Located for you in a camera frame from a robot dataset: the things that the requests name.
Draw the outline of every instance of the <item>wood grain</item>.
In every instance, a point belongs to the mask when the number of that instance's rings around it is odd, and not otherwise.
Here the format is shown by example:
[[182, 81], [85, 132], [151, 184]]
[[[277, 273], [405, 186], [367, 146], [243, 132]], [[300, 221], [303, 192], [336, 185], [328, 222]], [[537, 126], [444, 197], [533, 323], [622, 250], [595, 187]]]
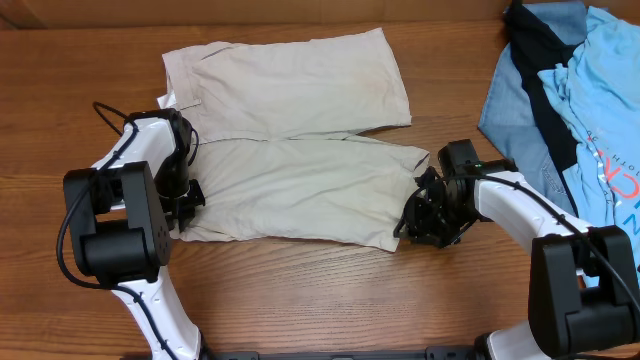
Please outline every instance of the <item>wood grain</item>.
[[0, 31], [2, 30], [15, 30], [15, 28], [0, 16]]
[[[558, 0], [525, 0], [526, 3]], [[510, 0], [1, 0], [18, 28], [498, 20]], [[584, 0], [640, 17], [637, 0]]]
[[[62, 177], [117, 140], [92, 101], [125, 112], [155, 108], [166, 91], [161, 55], [181, 47], [300, 41], [376, 26], [3, 33], [0, 359], [103, 360], [148, 349], [115, 296], [74, 287], [55, 261]], [[501, 23], [385, 24], [384, 31], [415, 118], [410, 128], [370, 135], [431, 151], [471, 138], [481, 158], [497, 159], [476, 124], [505, 44]], [[177, 243], [170, 269], [187, 313], [216, 351], [421, 349], [471, 343], [527, 316], [529, 258], [490, 223], [442, 251], [402, 244], [391, 254], [287, 239]]]

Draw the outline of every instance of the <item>light blue t-shirt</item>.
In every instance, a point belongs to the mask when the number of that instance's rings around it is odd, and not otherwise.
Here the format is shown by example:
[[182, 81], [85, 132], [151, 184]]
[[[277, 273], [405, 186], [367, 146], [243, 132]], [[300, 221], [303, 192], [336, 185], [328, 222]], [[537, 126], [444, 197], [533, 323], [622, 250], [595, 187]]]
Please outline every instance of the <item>light blue t-shirt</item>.
[[[568, 66], [538, 73], [551, 106], [578, 141], [563, 175], [578, 215], [617, 225], [640, 264], [640, 27], [594, 7]], [[587, 285], [597, 285], [593, 278]]]

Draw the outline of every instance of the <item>blue shirt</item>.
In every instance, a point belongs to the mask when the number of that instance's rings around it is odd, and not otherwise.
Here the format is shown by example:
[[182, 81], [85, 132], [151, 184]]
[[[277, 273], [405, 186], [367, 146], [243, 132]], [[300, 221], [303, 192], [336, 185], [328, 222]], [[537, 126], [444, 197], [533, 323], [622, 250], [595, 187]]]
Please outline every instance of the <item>blue shirt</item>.
[[[640, 27], [589, 8], [587, 39], [568, 66], [538, 76], [551, 106], [578, 141], [563, 175], [578, 216], [617, 225], [640, 263]], [[595, 279], [586, 279], [593, 286]]]
[[[587, 9], [579, 1], [525, 4], [565, 44], [579, 44], [587, 37]], [[529, 95], [522, 88], [522, 77], [511, 60], [511, 44], [500, 54], [496, 71], [482, 108], [478, 129], [500, 151], [513, 159], [518, 171], [539, 193], [575, 215], [549, 148], [533, 118]]]

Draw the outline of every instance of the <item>clothing pile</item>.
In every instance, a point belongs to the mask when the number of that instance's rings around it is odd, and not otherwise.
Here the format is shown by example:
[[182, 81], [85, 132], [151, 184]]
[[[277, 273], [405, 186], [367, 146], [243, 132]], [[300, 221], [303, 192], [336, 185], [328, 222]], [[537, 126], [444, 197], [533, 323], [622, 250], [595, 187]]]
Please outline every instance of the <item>clothing pile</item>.
[[328, 239], [395, 251], [393, 230], [429, 153], [358, 136], [411, 125], [381, 29], [301, 43], [214, 42], [163, 55], [198, 131], [206, 198], [183, 240]]
[[622, 228], [640, 264], [640, 27], [581, 2], [514, 1], [505, 22], [480, 130], [556, 205]]

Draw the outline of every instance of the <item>black fabric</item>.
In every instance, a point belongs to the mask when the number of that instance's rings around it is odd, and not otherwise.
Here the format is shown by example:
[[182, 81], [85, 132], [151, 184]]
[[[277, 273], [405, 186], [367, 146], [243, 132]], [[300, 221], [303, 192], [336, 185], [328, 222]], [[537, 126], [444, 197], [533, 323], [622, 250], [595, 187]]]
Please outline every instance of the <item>black fabric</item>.
[[529, 95], [534, 121], [577, 214], [562, 172], [577, 163], [578, 142], [549, 104], [542, 80], [538, 77], [539, 71], [554, 69], [556, 64], [567, 66], [577, 45], [565, 45], [547, 24], [522, 5], [522, 0], [512, 2], [505, 15], [505, 23], [511, 40], [511, 59], [522, 77], [522, 88]]

